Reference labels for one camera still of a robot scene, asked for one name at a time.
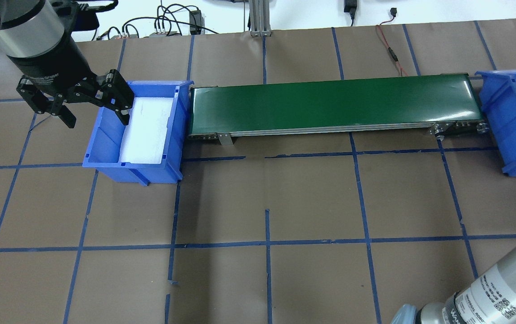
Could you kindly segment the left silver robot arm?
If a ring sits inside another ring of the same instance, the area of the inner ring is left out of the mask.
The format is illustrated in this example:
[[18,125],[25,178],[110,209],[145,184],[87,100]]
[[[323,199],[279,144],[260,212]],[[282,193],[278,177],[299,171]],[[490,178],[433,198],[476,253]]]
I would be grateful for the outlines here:
[[130,122],[135,95],[116,69],[99,76],[72,38],[98,27],[97,14],[118,6],[75,0],[0,0],[0,50],[22,72],[17,92],[34,113],[58,117],[67,127],[76,117],[67,103],[91,103]]

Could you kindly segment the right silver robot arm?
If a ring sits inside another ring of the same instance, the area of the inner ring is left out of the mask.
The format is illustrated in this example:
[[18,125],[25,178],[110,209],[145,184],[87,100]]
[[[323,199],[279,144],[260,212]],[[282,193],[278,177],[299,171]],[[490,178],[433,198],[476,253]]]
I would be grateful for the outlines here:
[[[504,160],[503,172],[516,176],[516,70],[478,75],[483,80],[482,111]],[[393,323],[516,324],[516,247],[446,302],[403,305]]]

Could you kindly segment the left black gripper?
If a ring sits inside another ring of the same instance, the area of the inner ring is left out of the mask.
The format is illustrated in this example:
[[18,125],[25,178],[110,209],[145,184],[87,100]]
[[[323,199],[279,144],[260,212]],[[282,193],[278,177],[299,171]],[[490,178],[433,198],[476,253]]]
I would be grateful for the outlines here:
[[69,129],[76,125],[76,116],[67,103],[90,103],[113,111],[122,125],[130,123],[130,109],[135,94],[116,69],[104,75],[89,72],[83,76],[59,73],[35,78],[23,75],[16,91],[34,113],[54,113]]

